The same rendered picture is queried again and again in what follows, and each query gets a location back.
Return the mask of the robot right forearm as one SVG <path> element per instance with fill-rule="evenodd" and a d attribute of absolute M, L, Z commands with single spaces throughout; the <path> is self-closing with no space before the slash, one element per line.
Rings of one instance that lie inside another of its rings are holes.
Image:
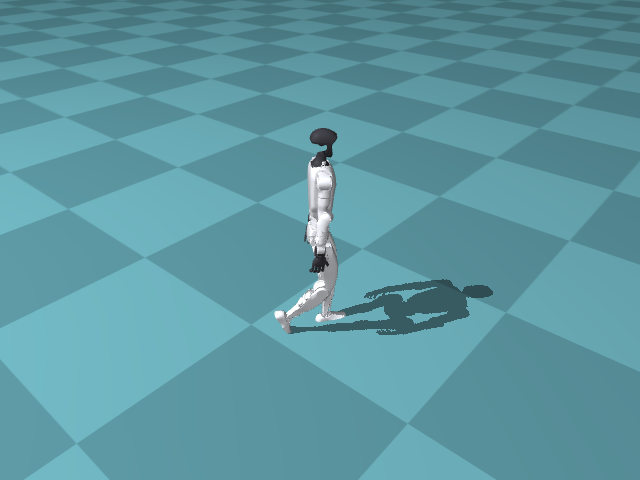
<path fill-rule="evenodd" d="M 317 247 L 317 254 L 325 253 L 325 245 L 327 243 L 327 233 L 329 231 L 329 223 L 331 219 L 327 214 L 322 214 L 319 217 L 319 220 L 316 225 L 316 238 L 315 238 L 315 246 Z"/>

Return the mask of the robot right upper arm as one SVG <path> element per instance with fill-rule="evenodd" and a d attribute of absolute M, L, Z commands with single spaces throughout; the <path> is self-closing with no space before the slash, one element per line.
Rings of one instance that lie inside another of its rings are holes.
<path fill-rule="evenodd" d="M 319 220 L 319 217 L 322 214 L 329 215 L 331 221 L 334 218 L 333 213 L 330 210 L 327 210 L 327 208 L 328 208 L 328 206 L 330 204 L 332 185 L 333 185 L 333 181 L 332 181 L 332 177 L 330 177 L 329 173 L 327 173 L 327 172 L 319 172 L 318 173 L 318 177 L 316 179 L 316 188 L 317 188 L 317 191 L 318 191 L 318 198 L 317 198 L 318 220 Z M 330 221 L 330 223 L 331 223 L 331 221 Z"/>

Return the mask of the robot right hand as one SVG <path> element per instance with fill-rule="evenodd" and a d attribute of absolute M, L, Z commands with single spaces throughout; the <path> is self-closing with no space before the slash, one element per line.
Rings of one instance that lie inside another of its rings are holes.
<path fill-rule="evenodd" d="M 325 253 L 326 253 L 326 247 L 325 247 Z M 312 268 L 309 269 L 310 272 L 314 272 L 314 273 L 316 273 L 316 272 L 320 273 L 321 271 L 324 272 L 325 264 L 326 264 L 327 267 L 329 266 L 329 263 L 326 261 L 326 257 L 324 257 L 325 253 L 324 254 L 317 254 L 317 247 L 315 246 L 314 255 L 316 257 L 313 260 Z M 315 268 L 315 270 L 314 270 L 314 268 Z"/>

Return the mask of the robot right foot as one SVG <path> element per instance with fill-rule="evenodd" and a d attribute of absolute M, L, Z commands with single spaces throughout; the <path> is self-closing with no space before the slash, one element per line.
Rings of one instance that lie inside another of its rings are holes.
<path fill-rule="evenodd" d="M 281 326 L 285 330 L 285 332 L 287 334 L 291 333 L 290 322 L 288 322 L 288 320 L 285 319 L 287 314 L 282 310 L 275 311 L 274 314 L 275 314 L 276 320 L 281 324 Z"/>

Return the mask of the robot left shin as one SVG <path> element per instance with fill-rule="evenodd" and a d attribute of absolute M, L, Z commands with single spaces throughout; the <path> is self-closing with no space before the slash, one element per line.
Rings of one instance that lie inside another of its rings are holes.
<path fill-rule="evenodd" d="M 320 279 L 318 278 L 318 280 L 320 280 Z M 329 317 L 330 316 L 330 308 L 331 308 L 332 299 L 333 299 L 333 296 L 334 296 L 334 290 L 335 290 L 335 286 L 333 287 L 333 289 L 331 291 L 331 296 L 329 298 L 327 298 L 324 302 L 322 302 L 322 313 L 323 313 L 324 317 L 326 317 L 326 316 Z M 329 308 L 329 312 L 328 312 L 328 308 Z"/>

